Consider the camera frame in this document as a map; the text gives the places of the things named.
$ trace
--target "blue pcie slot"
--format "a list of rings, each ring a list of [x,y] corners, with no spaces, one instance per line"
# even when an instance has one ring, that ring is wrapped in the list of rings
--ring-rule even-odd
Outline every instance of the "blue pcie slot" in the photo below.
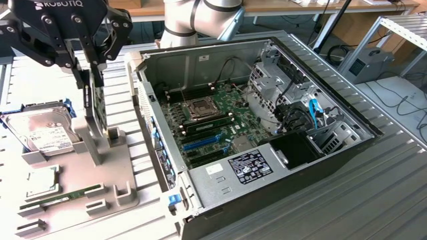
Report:
[[[222,135],[222,134],[218,134],[218,135],[212,136],[212,137],[209,137],[209,138],[206,138],[206,139],[204,139],[204,140],[201,140],[201,141],[197,141],[197,142],[194,142],[194,143],[190,143],[190,144],[184,145],[184,147],[182,147],[184,151],[188,151],[188,150],[190,150],[190,149],[200,148],[200,147],[202,147],[202,146],[205,146],[205,145],[208,145],[208,144],[214,144],[214,143],[217,143],[217,142],[220,141],[221,135]]]

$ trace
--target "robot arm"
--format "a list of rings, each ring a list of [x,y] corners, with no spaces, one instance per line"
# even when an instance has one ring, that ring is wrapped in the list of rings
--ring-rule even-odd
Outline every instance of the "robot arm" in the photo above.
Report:
[[[160,48],[197,44],[197,32],[228,41],[242,22],[241,0],[164,0]]]
[[[96,87],[104,85],[101,71],[114,60],[132,30],[129,13],[109,7],[105,0],[9,0],[0,16],[0,39],[49,67],[57,64],[73,74],[77,87],[89,84],[89,74],[80,68],[70,40],[78,40],[89,63]],[[110,33],[96,45],[94,34],[108,20]],[[29,35],[24,23],[41,32],[46,40]]]

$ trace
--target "hard drive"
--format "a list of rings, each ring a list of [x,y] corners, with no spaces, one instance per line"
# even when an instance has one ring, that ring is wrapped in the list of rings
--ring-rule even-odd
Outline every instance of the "hard drive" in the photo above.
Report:
[[[62,101],[30,104],[0,112],[0,122],[13,133],[28,152],[45,156],[70,152],[80,137],[72,131],[70,104]]]

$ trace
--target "green circuit board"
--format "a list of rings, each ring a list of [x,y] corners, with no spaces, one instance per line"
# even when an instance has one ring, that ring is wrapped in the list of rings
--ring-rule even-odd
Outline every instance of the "green circuit board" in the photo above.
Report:
[[[182,128],[180,125],[182,123],[196,123],[196,120],[190,120],[190,111],[188,108],[189,101],[176,102],[168,104],[161,103],[162,114],[169,126],[169,129],[173,133],[174,142],[182,159],[189,168],[196,168],[204,164],[208,164],[217,159],[230,156],[240,152],[241,148],[236,147],[234,139],[241,139],[245,141],[245,148],[254,147],[258,141],[269,137],[268,131],[264,129],[262,125],[257,121],[257,116],[252,113],[249,107],[244,104],[245,99],[240,95],[240,92],[236,88],[230,88],[228,84],[218,84],[216,86],[214,94],[208,96],[208,98],[201,97],[193,99],[192,102],[196,105],[198,100],[208,100],[213,102],[210,106],[216,109],[214,112],[217,115],[224,115],[232,113],[229,117],[222,118],[220,121],[214,120],[218,126],[214,127],[213,124],[205,124],[205,127],[210,129],[204,131],[205,127],[193,127],[188,128],[192,130],[201,129],[197,135],[216,136],[218,137],[217,142],[196,147],[190,150],[184,150],[184,146],[192,143],[202,141],[202,137],[197,140],[188,141],[188,135],[182,135]]]

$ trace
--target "pcie slot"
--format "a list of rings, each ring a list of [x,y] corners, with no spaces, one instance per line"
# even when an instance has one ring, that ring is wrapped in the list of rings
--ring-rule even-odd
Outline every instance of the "pcie slot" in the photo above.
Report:
[[[194,143],[189,143],[186,145],[182,146],[182,150],[184,151],[188,151],[188,150],[192,150],[192,149],[196,149],[196,148],[200,148],[208,144],[214,144],[220,141],[220,138],[221,138],[221,134],[213,136],[213,137],[209,137],[209,138],[205,138]]]
[[[202,156],[197,156],[189,160],[190,164],[205,163],[214,160],[218,156],[226,155],[226,151],[224,149],[216,150]]]
[[[197,141],[204,138],[214,137],[218,134],[218,131],[205,131],[194,135],[185,136],[182,140],[180,140],[181,144],[186,144],[189,142]]]

